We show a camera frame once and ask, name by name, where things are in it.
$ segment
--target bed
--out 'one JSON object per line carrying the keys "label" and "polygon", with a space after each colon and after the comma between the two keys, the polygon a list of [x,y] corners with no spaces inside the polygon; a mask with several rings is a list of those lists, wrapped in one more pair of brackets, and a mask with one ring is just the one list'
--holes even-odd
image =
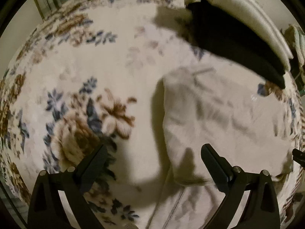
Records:
{"label": "bed", "polygon": [[[184,0],[70,0],[37,26],[0,83],[1,171],[15,196],[29,204],[42,169],[77,165],[102,132],[107,166],[85,198],[105,228],[149,227],[170,168],[161,78],[210,56],[196,47],[184,7]],[[291,144],[302,151],[305,118],[290,73],[283,91],[248,77],[239,83],[289,108]],[[274,183],[283,228],[301,202],[301,182],[294,163]]]}

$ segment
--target wall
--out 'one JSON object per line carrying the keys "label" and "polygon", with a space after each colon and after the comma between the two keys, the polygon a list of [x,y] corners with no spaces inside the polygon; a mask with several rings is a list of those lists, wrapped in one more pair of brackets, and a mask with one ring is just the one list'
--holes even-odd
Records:
{"label": "wall", "polygon": [[0,38],[0,79],[17,49],[41,22],[42,18],[34,0],[27,0],[17,11]]}
{"label": "wall", "polygon": [[285,30],[288,24],[298,25],[297,21],[281,0],[255,0],[273,20],[279,29]]}

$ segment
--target black cloth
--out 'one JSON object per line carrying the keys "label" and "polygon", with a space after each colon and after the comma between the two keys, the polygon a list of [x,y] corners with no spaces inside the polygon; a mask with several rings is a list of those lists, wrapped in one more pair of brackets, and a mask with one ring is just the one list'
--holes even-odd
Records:
{"label": "black cloth", "polygon": [[242,22],[208,1],[190,3],[194,36],[200,48],[233,60],[285,88],[285,70],[266,42]]}

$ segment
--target black clamp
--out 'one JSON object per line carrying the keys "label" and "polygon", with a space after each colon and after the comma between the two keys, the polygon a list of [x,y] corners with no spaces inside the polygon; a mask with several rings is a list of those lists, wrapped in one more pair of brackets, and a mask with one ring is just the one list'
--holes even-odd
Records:
{"label": "black clamp", "polygon": [[103,170],[106,146],[100,145],[79,165],[63,173],[42,170],[36,180],[28,212],[29,229],[73,229],[68,221],[58,191],[65,192],[72,212],[82,229],[104,229],[83,197]]}
{"label": "black clamp", "polygon": [[240,204],[244,191],[250,190],[247,204],[234,229],[279,229],[279,206],[270,174],[244,172],[232,167],[210,144],[201,148],[201,158],[218,190],[226,194],[204,229],[227,229]]}
{"label": "black clamp", "polygon": [[298,149],[292,150],[293,160],[305,168],[305,153]]}

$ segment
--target metal pin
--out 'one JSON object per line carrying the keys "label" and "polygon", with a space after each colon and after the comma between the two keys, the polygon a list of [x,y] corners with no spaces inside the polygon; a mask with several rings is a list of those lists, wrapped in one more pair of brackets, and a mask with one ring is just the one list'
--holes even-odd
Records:
{"label": "metal pin", "polygon": [[269,171],[267,171],[267,170],[263,170],[263,174],[265,175],[265,176],[268,176],[269,175]]}
{"label": "metal pin", "polygon": [[46,171],[46,170],[42,170],[42,171],[39,172],[39,175],[40,175],[40,176],[44,176],[45,174],[47,174],[47,171]]}
{"label": "metal pin", "polygon": [[74,166],[70,166],[68,169],[67,169],[68,172],[73,172],[75,171],[75,167]]}
{"label": "metal pin", "polygon": [[234,166],[233,171],[240,173],[240,172],[242,172],[242,169],[239,166]]}

